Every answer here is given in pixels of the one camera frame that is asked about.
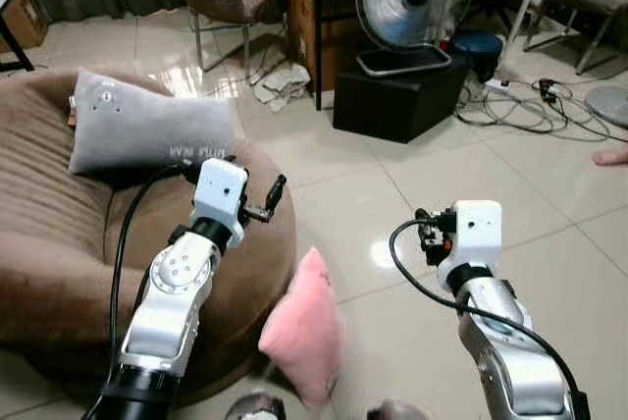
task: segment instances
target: pink pillow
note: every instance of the pink pillow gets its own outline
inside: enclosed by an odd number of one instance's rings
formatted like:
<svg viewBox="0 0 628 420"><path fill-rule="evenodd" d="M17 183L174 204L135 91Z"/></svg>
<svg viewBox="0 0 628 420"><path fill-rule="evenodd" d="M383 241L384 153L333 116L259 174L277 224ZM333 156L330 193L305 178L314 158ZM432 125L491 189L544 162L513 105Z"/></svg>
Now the pink pillow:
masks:
<svg viewBox="0 0 628 420"><path fill-rule="evenodd" d="M346 325L316 248L299 263L288 293L264 325L258 347L290 379L307 408L327 404L344 358Z"/></svg>

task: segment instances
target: crumpled paper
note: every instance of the crumpled paper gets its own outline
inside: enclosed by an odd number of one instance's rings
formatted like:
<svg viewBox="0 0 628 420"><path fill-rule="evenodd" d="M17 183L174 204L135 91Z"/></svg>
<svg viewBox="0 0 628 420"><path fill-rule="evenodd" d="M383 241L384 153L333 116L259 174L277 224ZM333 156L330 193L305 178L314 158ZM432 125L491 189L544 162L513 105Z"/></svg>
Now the crumpled paper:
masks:
<svg viewBox="0 0 628 420"><path fill-rule="evenodd" d="M255 84L253 94L267 104L273 113L279 113L293 98L300 98L310 75L305 67L291 64L268 74Z"/></svg>

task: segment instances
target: fan base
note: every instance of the fan base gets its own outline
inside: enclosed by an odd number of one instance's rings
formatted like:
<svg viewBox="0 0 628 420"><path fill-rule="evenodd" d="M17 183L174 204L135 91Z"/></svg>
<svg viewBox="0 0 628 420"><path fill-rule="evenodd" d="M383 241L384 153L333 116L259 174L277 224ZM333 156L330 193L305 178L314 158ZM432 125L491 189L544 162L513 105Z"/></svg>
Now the fan base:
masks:
<svg viewBox="0 0 628 420"><path fill-rule="evenodd" d="M376 78L444 69L451 64L451 57L434 45L424 45L408 53L372 50L361 53L356 60L366 75Z"/></svg>

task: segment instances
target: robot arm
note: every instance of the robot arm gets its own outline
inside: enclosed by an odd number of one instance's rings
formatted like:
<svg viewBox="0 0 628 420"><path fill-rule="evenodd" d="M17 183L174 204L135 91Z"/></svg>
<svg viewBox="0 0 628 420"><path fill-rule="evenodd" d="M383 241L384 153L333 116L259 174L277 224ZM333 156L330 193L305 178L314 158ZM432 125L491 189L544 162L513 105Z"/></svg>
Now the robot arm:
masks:
<svg viewBox="0 0 628 420"><path fill-rule="evenodd" d="M495 277L501 254L501 206L457 201L443 213L417 211L421 247L438 266L441 287L459 304L532 329L508 282ZM473 356L494 420L574 419L555 361L525 334L488 317L458 313L458 333Z"/></svg>
<svg viewBox="0 0 628 420"><path fill-rule="evenodd" d="M248 173L212 158L203 163L189 228L178 229L153 260L148 290L120 349L119 369L102 390L98 419L165 419L172 410L198 333L199 309L226 248L244 238L250 218L269 222L279 203L279 176L265 209L246 205Z"/></svg>

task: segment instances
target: white tile floor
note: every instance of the white tile floor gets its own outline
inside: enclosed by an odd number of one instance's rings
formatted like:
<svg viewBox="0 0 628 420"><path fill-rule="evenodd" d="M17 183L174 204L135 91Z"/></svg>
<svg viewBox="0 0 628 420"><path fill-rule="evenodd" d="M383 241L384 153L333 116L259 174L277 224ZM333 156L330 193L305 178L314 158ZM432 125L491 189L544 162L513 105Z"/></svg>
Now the white tile floor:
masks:
<svg viewBox="0 0 628 420"><path fill-rule="evenodd" d="M238 36L205 34L206 60L229 50ZM504 75L582 80L568 49L526 54L521 40L502 64ZM589 392L594 418L628 418L628 168L601 169L590 160L592 152L616 143L470 128L449 119L399 145L334 130L330 112L316 113L310 97L273 115L236 82L243 75L238 57L210 74L200 72L184 10L54 25L44 44L27 53L50 67L121 68L150 75L177 95L234 100L236 133L258 142L288 175L299 252L316 245L326 257L350 330L348 360L322 418L362 419L386 397L410 401L435 420L489 418L476 368L457 338L455 314L414 291L387 252L390 231L417 206L440 209L462 198L502 203L502 274ZM260 57L258 51L254 65ZM619 65L595 73L601 77ZM600 84L628 86L628 73L573 89L583 98ZM331 97L324 95L324 104ZM434 275L413 235L403 237L400 250L433 288ZM250 376L177 418L221 418L235 398L259 387L284 395L291 419L312 417L294 394ZM19 357L0 353L0 417L81 413Z"/></svg>

